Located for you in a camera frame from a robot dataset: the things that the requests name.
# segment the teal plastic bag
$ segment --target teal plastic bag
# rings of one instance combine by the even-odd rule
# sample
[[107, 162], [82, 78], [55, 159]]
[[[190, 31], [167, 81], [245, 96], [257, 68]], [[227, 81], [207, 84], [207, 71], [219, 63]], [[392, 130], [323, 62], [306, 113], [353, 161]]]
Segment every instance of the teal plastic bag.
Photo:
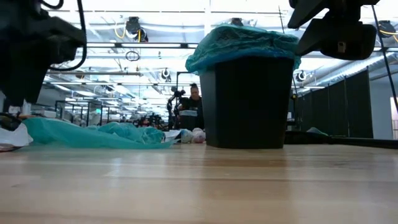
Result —
[[34, 144], [61, 144], [79, 148], [164, 149], [175, 141], [162, 142], [155, 128], [136, 128], [127, 123], [109, 123], [97, 130], [50, 118], [30, 118], [26, 125]]
[[185, 63], [188, 72], [200, 72], [216, 63], [246, 56], [284, 57], [294, 60], [293, 70], [301, 59], [294, 54], [299, 38], [255, 27], [223, 24], [213, 29], [198, 44]]

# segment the black partition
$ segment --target black partition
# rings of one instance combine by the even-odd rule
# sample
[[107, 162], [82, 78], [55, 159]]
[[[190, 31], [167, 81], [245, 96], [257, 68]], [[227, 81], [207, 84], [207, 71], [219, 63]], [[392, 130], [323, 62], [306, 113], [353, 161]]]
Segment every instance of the black partition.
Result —
[[373, 138], [368, 71], [301, 96], [298, 111], [302, 131], [315, 127], [330, 136]]

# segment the metal frame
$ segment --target metal frame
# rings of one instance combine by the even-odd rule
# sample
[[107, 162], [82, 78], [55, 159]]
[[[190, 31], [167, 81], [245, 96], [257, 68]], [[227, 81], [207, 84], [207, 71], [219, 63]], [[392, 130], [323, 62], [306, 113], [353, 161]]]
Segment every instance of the metal frame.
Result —
[[[102, 103], [95, 103], [95, 102], [90, 102], [90, 101], [65, 101], [65, 100], [57, 100], [55, 102], [55, 112], [57, 112], [57, 108], [58, 108], [58, 104], [59, 103], [64, 103], [66, 105], [72, 105], [72, 111], [75, 109], [75, 107], [80, 107], [81, 112], [80, 112], [80, 119], [83, 119], [83, 108], [87, 107], [87, 114], [90, 111], [90, 106], [101, 106], [101, 118], [99, 120], [99, 125], [102, 125], [102, 118], [103, 118], [103, 110], [104, 108], [108, 108], [108, 119], [106, 121], [106, 123], [109, 123], [109, 112], [111, 111], [111, 108], [109, 106], [104, 106]], [[77, 105], [74, 103], [87, 103], [87, 105]], [[60, 113], [60, 118], [63, 118], [63, 113], [62, 113], [62, 108], [61, 108], [61, 113]], [[87, 116], [86, 118], [86, 126], [88, 126], [88, 122], [89, 122], [89, 116]]]

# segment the teal cloth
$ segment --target teal cloth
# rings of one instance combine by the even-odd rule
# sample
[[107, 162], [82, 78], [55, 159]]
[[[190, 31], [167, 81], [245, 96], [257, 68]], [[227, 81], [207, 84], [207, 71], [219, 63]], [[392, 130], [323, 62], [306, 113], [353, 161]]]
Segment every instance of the teal cloth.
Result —
[[34, 144], [61, 144], [79, 148], [163, 149], [175, 141], [162, 142], [164, 133], [155, 128], [136, 128], [129, 123], [79, 127], [51, 118], [29, 118], [26, 125]]
[[198, 44], [193, 55], [185, 63], [188, 72], [201, 72], [216, 63], [246, 56], [291, 58], [293, 70], [301, 63], [294, 54], [299, 38], [280, 32], [255, 27], [223, 24], [213, 29]]

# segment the wooden table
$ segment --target wooden table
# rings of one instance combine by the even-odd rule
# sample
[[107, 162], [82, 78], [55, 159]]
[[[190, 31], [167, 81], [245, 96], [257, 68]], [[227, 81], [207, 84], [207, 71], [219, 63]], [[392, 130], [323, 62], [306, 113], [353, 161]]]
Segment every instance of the wooden table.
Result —
[[398, 223], [398, 151], [25, 148], [0, 154], [0, 223]]

